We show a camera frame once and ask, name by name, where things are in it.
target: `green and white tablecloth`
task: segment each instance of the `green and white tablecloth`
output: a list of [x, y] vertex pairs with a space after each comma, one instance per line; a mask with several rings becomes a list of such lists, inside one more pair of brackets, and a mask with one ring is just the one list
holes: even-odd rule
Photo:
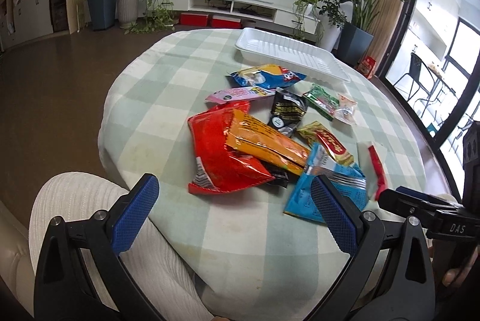
[[[161, 191], [150, 219], [196, 272], [197, 289], [209, 310], [238, 321], [301, 320], [348, 255], [325, 225], [282, 213], [293, 187], [219, 196], [187, 192], [196, 166], [186, 120], [207, 109], [208, 94], [230, 87], [226, 75], [247, 67], [235, 49], [240, 33], [178, 32], [136, 58], [107, 96], [100, 158], [109, 174], [130, 188], [145, 172], [158, 177]], [[388, 185], [422, 190], [422, 160], [402, 117], [368, 80], [345, 69], [351, 82], [335, 90], [358, 102], [357, 125], [329, 123], [312, 108], [303, 124], [319, 120], [329, 126], [356, 158], [357, 141], [383, 145]], [[293, 88], [303, 93], [310, 85], [300, 82]], [[252, 104], [250, 113], [266, 122], [272, 99]]]

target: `beige curtain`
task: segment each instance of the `beige curtain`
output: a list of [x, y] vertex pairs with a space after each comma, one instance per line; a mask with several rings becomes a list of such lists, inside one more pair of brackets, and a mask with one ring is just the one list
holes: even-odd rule
[[379, 0], [376, 11], [380, 13], [371, 24], [369, 33], [373, 35], [373, 41], [366, 52], [367, 56], [372, 57], [376, 61], [369, 78], [373, 76], [382, 62], [400, 18], [402, 7], [403, 3], [399, 0]]

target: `beige sofa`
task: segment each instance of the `beige sofa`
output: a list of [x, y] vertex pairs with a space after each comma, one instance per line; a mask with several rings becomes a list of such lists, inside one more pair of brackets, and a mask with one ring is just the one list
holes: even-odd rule
[[0, 276], [13, 296], [33, 315], [35, 274], [28, 231], [0, 201]]

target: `tray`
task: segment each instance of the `tray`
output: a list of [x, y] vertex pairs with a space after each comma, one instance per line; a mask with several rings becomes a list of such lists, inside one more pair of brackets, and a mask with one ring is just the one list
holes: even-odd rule
[[235, 47], [252, 65], [277, 64], [324, 82], [350, 82], [341, 62], [325, 49], [246, 27]]

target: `tv stand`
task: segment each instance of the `tv stand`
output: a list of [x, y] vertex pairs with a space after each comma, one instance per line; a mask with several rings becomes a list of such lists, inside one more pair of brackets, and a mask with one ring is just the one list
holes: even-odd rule
[[[257, 0], [170, 0], [175, 11], [198, 11], [233, 15], [256, 21], [258, 27], [274, 28], [291, 34], [297, 18], [291, 7]], [[314, 34], [317, 28], [313, 17], [305, 17], [305, 32]]]

